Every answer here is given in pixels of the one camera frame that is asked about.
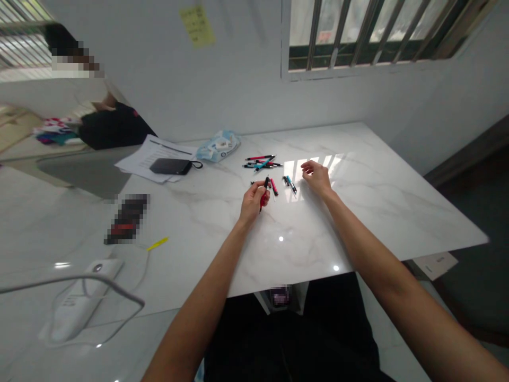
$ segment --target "pink pen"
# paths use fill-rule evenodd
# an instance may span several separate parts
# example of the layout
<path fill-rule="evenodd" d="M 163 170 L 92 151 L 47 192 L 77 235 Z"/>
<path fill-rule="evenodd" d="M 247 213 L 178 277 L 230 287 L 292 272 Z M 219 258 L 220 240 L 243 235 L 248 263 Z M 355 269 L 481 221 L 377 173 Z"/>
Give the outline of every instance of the pink pen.
<path fill-rule="evenodd" d="M 274 201 L 276 200 L 276 196 L 278 196 L 276 185 L 274 184 L 274 180 L 271 178 L 270 183 L 272 184 L 272 190 L 274 191 Z"/>

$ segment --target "person's left hand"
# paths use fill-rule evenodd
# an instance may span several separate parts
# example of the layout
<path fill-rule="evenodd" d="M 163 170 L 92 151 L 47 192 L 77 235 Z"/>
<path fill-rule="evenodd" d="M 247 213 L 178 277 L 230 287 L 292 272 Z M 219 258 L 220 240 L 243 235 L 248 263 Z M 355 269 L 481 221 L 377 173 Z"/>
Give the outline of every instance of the person's left hand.
<path fill-rule="evenodd" d="M 264 180 L 254 182 L 244 194 L 242 207 L 240 209 L 239 223 L 245 224 L 248 228 L 251 228 L 260 213 L 260 201 L 264 194 L 265 201 L 263 206 L 265 207 L 267 203 L 269 203 L 270 191 L 264 187 L 264 184 Z"/>

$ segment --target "sticky note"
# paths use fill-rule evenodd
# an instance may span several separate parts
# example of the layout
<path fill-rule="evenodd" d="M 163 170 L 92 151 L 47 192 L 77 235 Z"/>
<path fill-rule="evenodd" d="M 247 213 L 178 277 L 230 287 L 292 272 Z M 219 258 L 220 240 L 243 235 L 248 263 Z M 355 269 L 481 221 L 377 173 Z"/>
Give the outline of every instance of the sticky note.
<path fill-rule="evenodd" d="M 216 42 L 214 31 L 201 5 L 181 9 L 179 13 L 195 48 L 212 45 Z"/>

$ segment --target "table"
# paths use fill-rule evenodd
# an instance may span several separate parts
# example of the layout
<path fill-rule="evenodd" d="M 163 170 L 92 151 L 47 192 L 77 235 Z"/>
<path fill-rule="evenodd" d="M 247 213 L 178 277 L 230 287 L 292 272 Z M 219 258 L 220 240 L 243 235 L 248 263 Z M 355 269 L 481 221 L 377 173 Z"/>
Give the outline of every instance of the table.
<path fill-rule="evenodd" d="M 245 158 L 265 154 L 277 154 L 274 161 L 284 167 L 257 175 L 241 167 Z M 329 168 L 332 188 L 402 261 L 488 240 L 362 123 L 243 136 L 222 162 L 206 162 L 178 183 L 131 176 L 125 185 L 123 195 L 150 194 L 137 241 L 150 245 L 169 237 L 152 251 L 136 292 L 147 302 L 140 314 L 182 306 L 235 224 L 250 181 L 266 175 L 279 196 L 276 202 L 271 196 L 245 243 L 229 297 L 352 271 L 328 211 L 302 179 L 300 165 L 310 159 Z M 294 181 L 297 198 L 283 175 Z M 146 261 L 133 251 L 123 255 L 126 263 L 116 279 L 127 289 L 140 280 Z M 99 306 L 93 320 L 122 319 L 133 309 L 118 298 L 108 309 Z"/>

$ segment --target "mask package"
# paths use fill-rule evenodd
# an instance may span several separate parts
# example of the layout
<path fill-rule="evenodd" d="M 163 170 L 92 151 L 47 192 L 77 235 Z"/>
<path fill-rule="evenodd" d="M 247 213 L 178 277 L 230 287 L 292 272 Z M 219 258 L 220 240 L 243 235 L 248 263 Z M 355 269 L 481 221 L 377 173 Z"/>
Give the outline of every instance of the mask package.
<path fill-rule="evenodd" d="M 220 130 L 200 146 L 196 158 L 218 163 L 240 145 L 239 138 L 231 130 Z"/>

